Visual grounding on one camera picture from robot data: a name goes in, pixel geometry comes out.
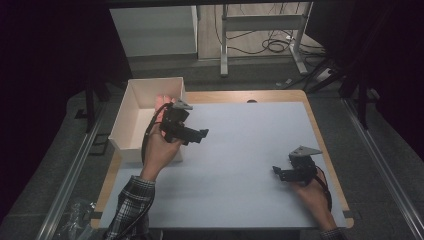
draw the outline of white box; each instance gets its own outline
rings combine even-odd
[[[109,140],[122,161],[140,162],[143,136],[155,111],[157,95],[167,95],[185,101],[184,80],[176,78],[131,79],[119,108]],[[184,148],[174,160],[183,159]]]

